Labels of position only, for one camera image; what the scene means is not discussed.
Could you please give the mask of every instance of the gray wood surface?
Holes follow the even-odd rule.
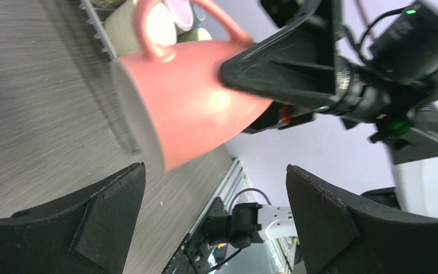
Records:
[[[71,0],[0,0],[0,217],[146,159],[113,93],[108,59]],[[124,273],[160,273],[231,165],[220,147],[147,190]]]

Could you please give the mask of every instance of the white wall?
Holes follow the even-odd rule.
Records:
[[[256,41],[277,29],[259,6],[259,0],[216,0]],[[381,13],[409,4],[410,0],[363,0],[370,19]],[[360,35],[364,30],[354,0],[344,0],[344,19]],[[385,20],[374,30],[379,35],[391,21]],[[214,38],[227,34],[210,17],[204,26]],[[347,44],[341,53],[353,59]],[[239,134],[227,147],[241,163],[254,187],[267,192],[277,205],[288,205],[286,166],[294,164],[309,170],[332,184],[354,193],[393,185],[387,154],[381,144],[367,138],[373,126],[361,125],[345,131],[338,118],[319,115],[317,121],[285,131],[266,131],[257,135]]]

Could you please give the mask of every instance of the yellow object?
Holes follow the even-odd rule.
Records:
[[[177,43],[204,40],[212,40],[212,37],[210,36],[209,32],[202,27],[195,27],[186,33],[179,34],[177,37]]]

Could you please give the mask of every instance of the mug handle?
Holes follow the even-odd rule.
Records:
[[[135,35],[139,40],[144,55],[152,60],[167,62],[173,59],[175,51],[171,47],[164,47],[152,42],[147,36],[145,26],[148,14],[153,7],[160,2],[162,2],[162,0],[138,0],[133,12],[133,26],[135,27]],[[242,28],[212,0],[190,0],[190,2],[201,6],[208,14],[212,15],[222,24],[228,31],[231,41],[247,46],[253,44],[253,38],[243,31]]]

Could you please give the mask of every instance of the dish rack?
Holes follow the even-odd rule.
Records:
[[[93,25],[96,34],[94,38],[102,42],[103,48],[102,52],[108,54],[110,59],[115,59],[118,55],[113,49],[110,39],[105,32],[104,24],[105,20],[116,10],[116,9],[103,9],[101,7],[96,7],[90,0],[79,0],[79,8],[86,11],[88,14],[87,23]]]

